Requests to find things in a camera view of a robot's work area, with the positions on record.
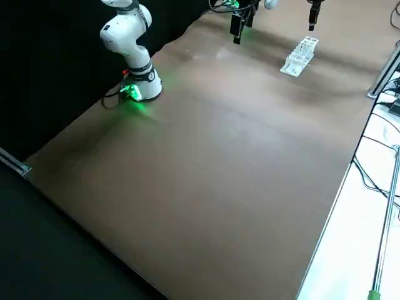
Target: metal pole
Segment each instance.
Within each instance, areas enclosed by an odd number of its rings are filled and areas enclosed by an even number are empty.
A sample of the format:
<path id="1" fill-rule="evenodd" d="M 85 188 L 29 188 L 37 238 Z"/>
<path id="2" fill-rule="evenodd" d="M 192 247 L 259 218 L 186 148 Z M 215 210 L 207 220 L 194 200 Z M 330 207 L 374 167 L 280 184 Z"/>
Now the metal pole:
<path id="1" fill-rule="evenodd" d="M 388 243 L 390 225 L 392 222 L 393 204 L 394 204 L 394 197 L 396 195 L 396 186 L 398 183 L 399 171 L 400 171 L 400 147 L 396 146 L 396 162 L 394 163 L 392 183 L 390 185 L 389 197 L 387 198 L 386 214 L 383 223 L 381 243 L 379 245 L 379 252 L 376 260 L 374 281 L 372 283 L 372 291 L 378 294 L 381 288 L 383 265 L 386 255 L 386 246 Z"/>
<path id="2" fill-rule="evenodd" d="M 389 82 L 397 67 L 400 64 L 400 44 L 394 50 L 391 57 L 387 61 L 386 65 L 383 67 L 378 78 L 375 80 L 374 84 L 368 90 L 368 97 L 371 99 L 376 99 L 376 97 L 383 91 L 385 85 Z"/>

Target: table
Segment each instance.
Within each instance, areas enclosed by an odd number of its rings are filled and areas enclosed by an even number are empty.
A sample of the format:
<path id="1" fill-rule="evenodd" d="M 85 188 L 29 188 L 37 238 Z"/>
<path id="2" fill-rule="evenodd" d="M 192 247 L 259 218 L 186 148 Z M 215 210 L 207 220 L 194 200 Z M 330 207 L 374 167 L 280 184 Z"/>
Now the table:
<path id="1" fill-rule="evenodd" d="M 393 102 L 394 99 L 391 95 L 382 94 L 379 102 Z M 373 113 L 390 120 L 400 129 L 399 118 L 388 114 L 384 107 L 376 106 Z M 364 135 L 389 146 L 400 144 L 400 134 L 374 115 L 367 123 Z M 388 191 L 394 152 L 363 138 L 356 157 L 372 180 Z M 381 194 L 364 187 L 356 166 L 350 164 L 305 277 L 299 300 L 367 299 L 373 282 L 386 203 L 387 199 Z M 400 211 L 395 207 L 383 269 L 382 300 L 398 299 L 399 217 Z"/>

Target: green led light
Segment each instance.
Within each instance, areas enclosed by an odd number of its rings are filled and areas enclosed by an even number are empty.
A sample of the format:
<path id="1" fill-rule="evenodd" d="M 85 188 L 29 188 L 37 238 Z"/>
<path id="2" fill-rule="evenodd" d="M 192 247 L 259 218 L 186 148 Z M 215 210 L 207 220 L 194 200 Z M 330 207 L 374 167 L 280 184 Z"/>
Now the green led light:
<path id="1" fill-rule="evenodd" d="M 131 97 L 137 101 L 142 99 L 142 94 L 140 93 L 138 86 L 135 84 L 132 85 Z"/>
<path id="2" fill-rule="evenodd" d="M 232 6 L 233 8 L 239 8 L 239 3 L 237 0 L 228 0 L 227 3 L 228 6 Z"/>
<path id="3" fill-rule="evenodd" d="M 119 90 L 119 92 L 120 93 L 126 92 L 126 94 L 128 94 L 135 101 L 139 101 L 143 98 L 138 86 L 135 84 L 129 84 L 127 86 L 124 86 L 122 89 Z"/>

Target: black backdrop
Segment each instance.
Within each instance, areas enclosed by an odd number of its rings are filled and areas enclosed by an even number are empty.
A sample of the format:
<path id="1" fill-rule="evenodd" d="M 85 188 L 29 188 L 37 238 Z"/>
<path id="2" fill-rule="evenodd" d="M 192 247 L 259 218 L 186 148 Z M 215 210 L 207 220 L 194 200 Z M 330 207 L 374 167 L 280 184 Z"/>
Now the black backdrop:
<path id="1" fill-rule="evenodd" d="M 207 8 L 207 0 L 141 3 L 153 23 L 138 43 L 151 55 Z M 100 0 L 2 2 L 1 148 L 25 160 L 119 82 L 123 59 L 99 39 L 114 15 Z"/>

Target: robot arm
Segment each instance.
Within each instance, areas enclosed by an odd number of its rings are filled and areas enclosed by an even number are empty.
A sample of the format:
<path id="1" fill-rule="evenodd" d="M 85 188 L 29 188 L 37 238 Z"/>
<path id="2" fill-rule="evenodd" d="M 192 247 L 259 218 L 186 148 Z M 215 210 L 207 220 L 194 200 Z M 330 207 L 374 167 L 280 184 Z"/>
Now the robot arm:
<path id="1" fill-rule="evenodd" d="M 107 49 L 122 55 L 129 66 L 121 90 L 135 101 L 156 98 L 162 91 L 161 80 L 148 50 L 136 43 L 152 23 L 149 10 L 138 0 L 101 1 L 117 11 L 101 29 L 100 37 Z"/>

